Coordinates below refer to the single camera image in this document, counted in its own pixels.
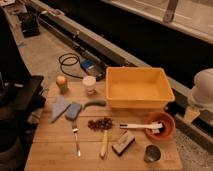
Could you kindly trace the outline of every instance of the black cable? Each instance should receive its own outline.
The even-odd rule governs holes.
[[[70,59],[75,59],[75,61],[73,63],[65,63],[67,60],[70,60]],[[80,58],[79,58],[78,55],[76,55],[74,53],[66,53],[66,54],[61,55],[58,58],[58,61],[60,63],[60,70],[61,70],[62,73],[64,73],[65,75],[68,75],[70,77],[83,79],[82,76],[77,76],[77,75],[70,74],[70,73],[64,71],[64,69],[63,69],[63,66],[73,66],[73,65],[75,65],[77,63],[79,63],[79,65],[80,65]]]

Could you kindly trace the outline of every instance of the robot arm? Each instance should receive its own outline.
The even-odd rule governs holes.
[[[213,112],[213,68],[198,72],[194,77],[194,87],[189,93],[184,121],[191,123],[201,110]]]
[[[194,78],[192,97],[199,104],[213,103],[213,68],[198,72]]]

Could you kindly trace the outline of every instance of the sponge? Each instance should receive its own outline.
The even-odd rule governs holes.
[[[82,105],[77,102],[72,102],[72,104],[68,107],[67,112],[65,114],[66,119],[71,121],[76,120],[78,114],[81,112]]]

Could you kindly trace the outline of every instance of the pink bowl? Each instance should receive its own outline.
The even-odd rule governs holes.
[[[160,133],[154,134],[151,129],[145,129],[147,137],[153,140],[164,141],[172,137],[175,131],[175,121],[172,116],[166,112],[150,113],[147,118],[147,123],[160,122],[163,124],[163,128]]]

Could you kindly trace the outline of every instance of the gray floor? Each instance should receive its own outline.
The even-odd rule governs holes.
[[[40,31],[39,36],[31,38],[23,38],[19,28],[14,29],[13,33],[28,69],[32,74],[43,75],[45,77],[43,87],[48,89],[49,85],[55,82],[56,76],[62,75],[58,57],[64,53],[73,52],[73,50],[46,29],[40,27]],[[77,75],[84,74],[78,65],[67,68],[67,71]],[[70,77],[68,79],[69,81],[80,81]],[[175,141],[184,171],[213,170],[213,156],[178,129],[175,133]]]

